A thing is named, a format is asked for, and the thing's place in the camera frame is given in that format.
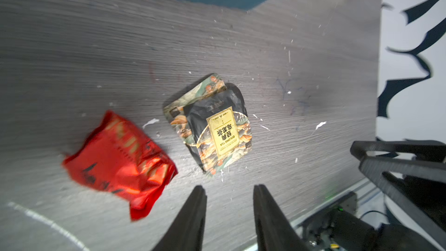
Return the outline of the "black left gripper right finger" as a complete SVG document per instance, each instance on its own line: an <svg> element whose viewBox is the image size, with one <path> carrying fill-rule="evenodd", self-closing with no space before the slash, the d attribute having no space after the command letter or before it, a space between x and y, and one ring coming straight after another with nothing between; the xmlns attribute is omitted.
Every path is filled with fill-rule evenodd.
<svg viewBox="0 0 446 251"><path fill-rule="evenodd" d="M254 220L259 251L307 251L266 186L254 186Z"/></svg>

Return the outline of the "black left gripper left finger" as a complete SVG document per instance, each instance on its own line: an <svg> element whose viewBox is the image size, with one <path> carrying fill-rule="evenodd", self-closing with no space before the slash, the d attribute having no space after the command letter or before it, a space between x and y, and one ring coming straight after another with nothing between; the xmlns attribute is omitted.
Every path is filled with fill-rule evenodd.
<svg viewBox="0 0 446 251"><path fill-rule="evenodd" d="M206 206L206 192L202 186L198 185L193 189L172 225L153 249L155 251L202 250Z"/></svg>

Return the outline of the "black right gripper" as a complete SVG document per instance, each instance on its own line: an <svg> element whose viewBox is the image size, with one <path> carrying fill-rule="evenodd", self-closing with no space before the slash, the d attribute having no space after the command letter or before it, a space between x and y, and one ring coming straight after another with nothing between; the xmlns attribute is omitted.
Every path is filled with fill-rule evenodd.
<svg viewBox="0 0 446 251"><path fill-rule="evenodd" d="M355 141L350 153L360 172L403 209L435 241L446 238L446 146L439 141ZM378 229L355 216L357 194L349 192L301 224L311 251L436 251L402 225Z"/></svg>

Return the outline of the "yellow oolong tea bag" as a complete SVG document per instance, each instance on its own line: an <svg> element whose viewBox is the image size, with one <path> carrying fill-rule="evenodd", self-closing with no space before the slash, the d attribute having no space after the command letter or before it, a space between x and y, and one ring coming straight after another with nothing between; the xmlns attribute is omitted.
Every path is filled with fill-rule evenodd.
<svg viewBox="0 0 446 251"><path fill-rule="evenodd" d="M198 166L215 175L252 150L252 127L240 89L216 73L164 107Z"/></svg>

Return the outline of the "red foil tea bag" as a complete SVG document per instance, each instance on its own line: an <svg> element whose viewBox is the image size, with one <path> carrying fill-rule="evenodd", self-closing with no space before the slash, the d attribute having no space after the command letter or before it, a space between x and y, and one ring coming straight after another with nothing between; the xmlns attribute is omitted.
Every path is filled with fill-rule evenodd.
<svg viewBox="0 0 446 251"><path fill-rule="evenodd" d="M151 212L178 173L161 147L133 122L111 110L62 166L77 183L127 200L132 221Z"/></svg>

